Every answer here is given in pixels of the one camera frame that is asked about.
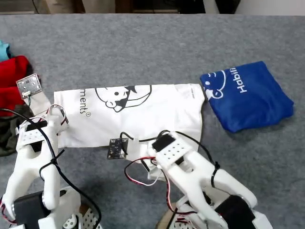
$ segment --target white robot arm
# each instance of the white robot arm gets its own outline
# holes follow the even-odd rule
[[[20,125],[16,164],[1,203],[17,223],[16,229],[62,229],[66,220],[79,212],[80,194],[70,187],[61,190],[56,165],[49,164],[52,155],[58,155],[57,135],[67,126],[62,124],[63,115],[57,110],[53,114],[50,107],[48,114],[33,118],[39,119],[36,125],[48,137],[53,152],[34,125],[26,121]],[[43,192],[26,195],[40,175],[44,180]]]
[[[163,135],[152,144],[158,168],[183,193],[179,212],[200,229],[272,229],[264,214],[253,208],[255,195],[234,177],[213,165],[176,133]]]

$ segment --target cartoon print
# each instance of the cartoon print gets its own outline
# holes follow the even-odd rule
[[[98,98],[115,112],[143,104],[152,93],[151,85],[95,88]]]
[[[209,73],[208,77],[205,77],[203,87],[208,100],[210,98],[220,99],[224,96],[222,90],[225,86],[225,78],[224,71]]]

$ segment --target white cloth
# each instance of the white cloth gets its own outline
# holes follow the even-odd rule
[[[69,120],[59,147],[108,146],[122,131],[138,139],[164,129],[201,137],[204,95],[199,84],[69,90],[54,92],[54,102],[64,107]]]

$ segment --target table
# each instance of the table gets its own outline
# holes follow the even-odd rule
[[[14,15],[0,16],[0,35],[13,53],[28,57],[51,100],[53,91],[73,88],[199,83],[203,73],[265,61],[295,102],[295,115],[275,126],[230,134],[205,104],[202,143],[255,193],[257,209],[275,229],[304,228],[305,17]],[[153,229],[167,210],[165,183],[137,186],[124,176],[128,161],[109,161],[106,154],[101,148],[70,148],[59,163],[94,197],[106,229]],[[15,157],[0,158],[0,193]],[[141,166],[131,173],[145,178]],[[30,190],[42,185],[37,180]],[[172,199],[179,196],[174,189]],[[3,220],[0,226],[7,228]]]

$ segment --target white logo print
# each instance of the white logo print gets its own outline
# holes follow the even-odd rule
[[[221,72],[222,74],[220,72],[218,72],[219,74],[208,74],[208,79],[204,82],[203,87],[208,100],[210,100],[210,98],[220,99],[224,96],[222,90],[225,86],[226,76],[224,71]]]

